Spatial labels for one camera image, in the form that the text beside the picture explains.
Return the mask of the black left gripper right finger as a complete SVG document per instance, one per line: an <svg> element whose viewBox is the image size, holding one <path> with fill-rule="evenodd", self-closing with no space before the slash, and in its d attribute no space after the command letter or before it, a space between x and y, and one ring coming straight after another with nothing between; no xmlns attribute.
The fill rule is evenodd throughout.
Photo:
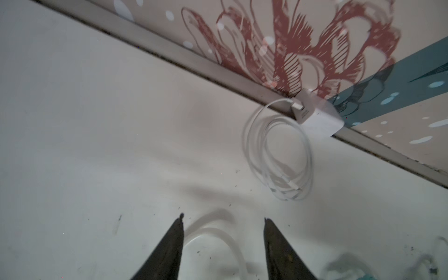
<svg viewBox="0 0 448 280"><path fill-rule="evenodd" d="M317 280L271 219L265 219L264 247L269 280Z"/></svg>

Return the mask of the white charger with cable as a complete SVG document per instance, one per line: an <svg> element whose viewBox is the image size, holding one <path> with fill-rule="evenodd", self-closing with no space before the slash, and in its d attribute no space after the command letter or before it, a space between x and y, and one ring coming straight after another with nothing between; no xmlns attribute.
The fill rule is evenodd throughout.
<svg viewBox="0 0 448 280"><path fill-rule="evenodd" d="M301 91L256 109L242 134L243 153L254 177L282 201L300 201L315 176L312 140L329 138L344 126L335 97Z"/></svg>

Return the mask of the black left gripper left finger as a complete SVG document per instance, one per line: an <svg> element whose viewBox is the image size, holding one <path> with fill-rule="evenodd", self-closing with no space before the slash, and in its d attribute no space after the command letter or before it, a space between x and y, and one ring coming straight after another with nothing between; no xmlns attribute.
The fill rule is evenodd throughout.
<svg viewBox="0 0 448 280"><path fill-rule="evenodd" d="M178 279L184 244L183 218L181 213L132 280Z"/></svg>

